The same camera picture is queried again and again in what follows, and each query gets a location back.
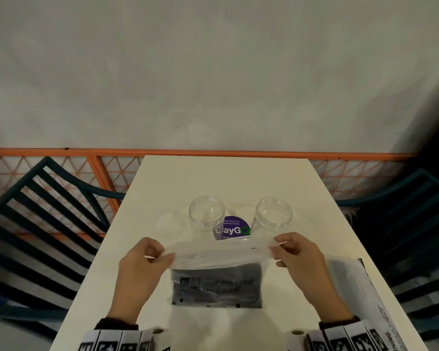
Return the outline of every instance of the hand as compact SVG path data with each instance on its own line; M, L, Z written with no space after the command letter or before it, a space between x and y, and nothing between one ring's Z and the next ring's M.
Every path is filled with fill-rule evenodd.
M160 257L163 251L164 247L156 240L143 238L120 260L108 318L129 324L137 322L141 308L154 292L161 275L174 261L174 254Z
M314 306L322 322L338 322L353 318L341 300L319 247L298 233L275 236L280 246L270 246L278 267L286 267L294 283Z

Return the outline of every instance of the person's left hand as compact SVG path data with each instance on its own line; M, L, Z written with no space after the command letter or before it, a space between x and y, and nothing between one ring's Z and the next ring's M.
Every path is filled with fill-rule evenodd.
M143 238L120 260L108 318L129 324L137 322L141 308L154 292L161 275L174 261L174 254L160 257L163 251L158 241Z

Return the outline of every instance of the chair backrest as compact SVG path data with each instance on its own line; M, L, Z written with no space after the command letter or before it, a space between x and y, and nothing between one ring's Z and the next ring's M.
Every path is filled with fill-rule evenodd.
M439 180L426 170L418 169L363 199L337 204L359 209L353 230L391 287L416 277L429 277L439 269ZM404 303L436 291L439 278L396 297ZM412 319L439 316L439 303L408 315ZM439 337L439 319L435 330L423 325L421 336L425 340Z
M76 187L84 199L72 195L68 190L70 186ZM0 197L0 241L57 272L58 276L81 283L86 272L82 273L81 269L76 271L61 259L56 259L52 253L37 248L23 238L33 235L73 263L88 269L91 256L98 250L95 245L102 242L101 233L107 232L110 226L109 219L95 196L124 198L123 193L106 191L83 182L52 158L45 157ZM27 235L17 234L17 230L20 233L24 231ZM76 249L57 239L53 232L65 236ZM0 251L0 268L67 300L72 301L76 295L77 291L62 284L60 278L56 281L3 251ZM28 307L26 310L19 306L0 305L0 319L46 338L55 337L54 330L37 320L43 318L42 320L48 321L62 317L65 314L64 307L8 285L2 280L0 298ZM38 310L34 317L32 309Z

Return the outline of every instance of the purple sticker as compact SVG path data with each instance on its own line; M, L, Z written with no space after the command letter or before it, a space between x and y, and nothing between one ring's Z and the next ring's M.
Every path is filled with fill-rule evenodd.
M216 240L238 238L250 235L249 224L244 219L235 216L224 217L223 232L215 234Z

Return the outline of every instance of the person's right hand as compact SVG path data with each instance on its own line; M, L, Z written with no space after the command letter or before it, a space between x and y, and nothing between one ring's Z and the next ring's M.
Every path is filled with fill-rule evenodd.
M319 247L298 233L275 236L280 246L270 246L278 267L286 267L294 283L314 306L322 322L353 318L333 286Z

